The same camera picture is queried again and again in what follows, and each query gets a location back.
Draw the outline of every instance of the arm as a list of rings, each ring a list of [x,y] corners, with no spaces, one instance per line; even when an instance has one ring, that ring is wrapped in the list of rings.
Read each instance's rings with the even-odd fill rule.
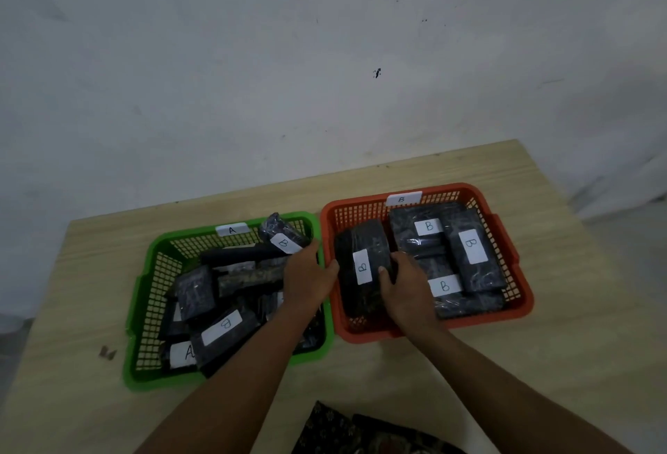
[[[313,240],[288,260],[275,316],[162,421],[138,454],[250,452],[292,351],[336,280],[336,261],[318,266],[319,246]]]
[[[452,386],[472,417],[503,454],[629,454],[599,429],[556,405],[442,327],[426,275],[404,253],[396,284],[380,270],[389,315]]]

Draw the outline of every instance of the hand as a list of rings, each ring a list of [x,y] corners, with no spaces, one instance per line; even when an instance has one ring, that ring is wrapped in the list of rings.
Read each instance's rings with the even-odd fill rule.
[[[426,273],[403,252],[392,253],[392,259],[398,264],[395,284],[387,270],[379,267],[380,291],[389,316],[407,337],[424,329],[439,329]]]
[[[285,304],[312,309],[313,314],[334,287],[339,268],[336,259],[327,269],[320,267],[317,261],[319,247],[320,241],[313,239],[308,247],[290,257],[283,277]]]

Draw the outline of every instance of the gray floor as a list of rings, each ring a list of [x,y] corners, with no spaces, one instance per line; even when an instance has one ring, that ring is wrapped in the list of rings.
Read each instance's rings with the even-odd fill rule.
[[[612,256],[627,287],[654,307],[660,336],[667,340],[667,203],[587,221],[589,231]],[[32,320],[0,315],[0,404],[9,390]],[[618,437],[638,454],[662,452],[667,445],[667,417],[650,423],[617,424]]]

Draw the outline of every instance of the patterned fabric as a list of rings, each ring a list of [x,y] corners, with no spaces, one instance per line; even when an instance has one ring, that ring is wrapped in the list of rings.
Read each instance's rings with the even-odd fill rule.
[[[316,402],[292,454],[465,454],[416,429],[341,413]]]

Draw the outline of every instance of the table surface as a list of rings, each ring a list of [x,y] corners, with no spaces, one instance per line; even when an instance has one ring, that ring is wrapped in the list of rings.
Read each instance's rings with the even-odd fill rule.
[[[318,213],[331,200],[469,182],[500,215],[535,294],[527,317],[456,335],[535,389],[614,434],[667,411],[667,355],[648,306],[518,141],[499,142],[71,222],[5,404],[6,452],[130,452],[191,390],[131,393],[121,381],[125,317],[146,249],[163,232]],[[112,361],[102,345],[118,350]],[[351,345],[286,371],[254,452],[288,453],[315,400],[494,452],[405,339]]]

